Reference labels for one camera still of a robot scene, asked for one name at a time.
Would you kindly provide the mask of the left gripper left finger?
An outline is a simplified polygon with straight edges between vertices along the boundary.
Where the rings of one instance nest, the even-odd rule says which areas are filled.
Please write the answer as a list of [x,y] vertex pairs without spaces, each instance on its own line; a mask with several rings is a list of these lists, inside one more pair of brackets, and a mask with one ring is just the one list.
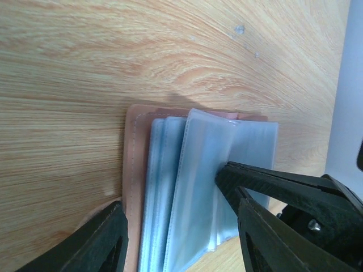
[[114,201],[67,239],[18,271],[123,271],[128,220]]

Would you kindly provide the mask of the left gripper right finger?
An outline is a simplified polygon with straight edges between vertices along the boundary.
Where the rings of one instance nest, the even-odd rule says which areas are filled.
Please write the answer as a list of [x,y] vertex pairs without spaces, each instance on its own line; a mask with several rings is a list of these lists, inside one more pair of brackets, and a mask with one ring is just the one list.
[[250,197],[240,200],[238,224],[246,271],[355,271]]

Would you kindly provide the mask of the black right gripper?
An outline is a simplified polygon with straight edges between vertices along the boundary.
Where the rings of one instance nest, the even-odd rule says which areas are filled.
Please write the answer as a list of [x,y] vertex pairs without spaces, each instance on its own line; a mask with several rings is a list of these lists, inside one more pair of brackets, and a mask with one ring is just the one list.
[[279,220],[355,271],[362,271],[362,202],[331,176],[299,175],[230,161],[217,173],[216,184],[231,203],[240,186],[286,203]]

